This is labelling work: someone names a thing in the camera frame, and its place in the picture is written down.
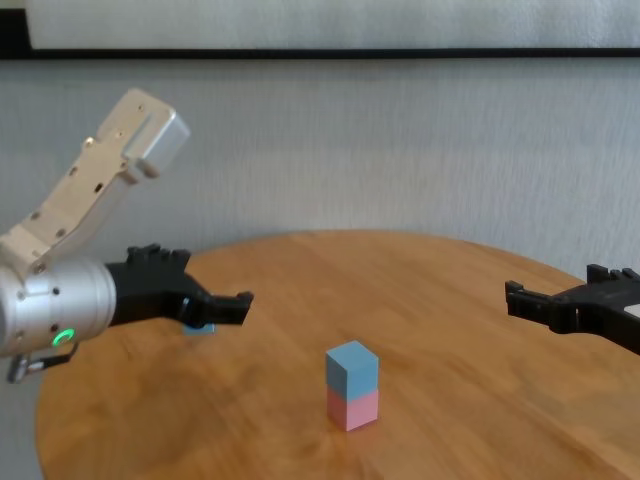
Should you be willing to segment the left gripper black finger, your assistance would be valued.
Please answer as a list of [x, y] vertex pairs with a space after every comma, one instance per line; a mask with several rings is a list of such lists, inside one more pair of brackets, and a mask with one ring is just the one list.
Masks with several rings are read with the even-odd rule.
[[132, 246], [127, 248], [126, 263], [132, 264], [167, 264], [187, 265], [191, 252], [185, 249], [167, 249], [160, 244], [153, 243], [146, 246]]
[[178, 310], [177, 320], [190, 329], [208, 325], [242, 325], [254, 300], [251, 292], [235, 296], [210, 295], [185, 298]]

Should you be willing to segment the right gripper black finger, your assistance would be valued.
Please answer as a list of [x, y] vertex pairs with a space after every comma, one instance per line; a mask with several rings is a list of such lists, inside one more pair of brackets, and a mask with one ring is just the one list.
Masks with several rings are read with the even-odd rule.
[[579, 331], [577, 308], [568, 297], [533, 292], [523, 285], [505, 283], [507, 314], [548, 327], [556, 334]]
[[629, 267], [608, 269], [598, 264], [589, 264], [586, 267], [586, 283], [588, 285], [614, 285], [620, 288], [638, 287], [639, 279], [639, 273]]

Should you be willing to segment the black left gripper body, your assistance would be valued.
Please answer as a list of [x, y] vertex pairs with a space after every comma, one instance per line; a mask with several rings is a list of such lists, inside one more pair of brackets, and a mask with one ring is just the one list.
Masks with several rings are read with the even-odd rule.
[[160, 258], [109, 263], [116, 306], [109, 327], [154, 318], [175, 320], [191, 328], [209, 324], [208, 293], [185, 269], [187, 258]]

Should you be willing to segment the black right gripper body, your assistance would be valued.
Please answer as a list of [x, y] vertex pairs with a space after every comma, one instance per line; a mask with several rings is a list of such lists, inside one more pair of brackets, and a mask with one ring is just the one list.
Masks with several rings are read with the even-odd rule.
[[602, 337], [639, 354], [639, 284], [592, 283], [568, 291], [569, 332]]

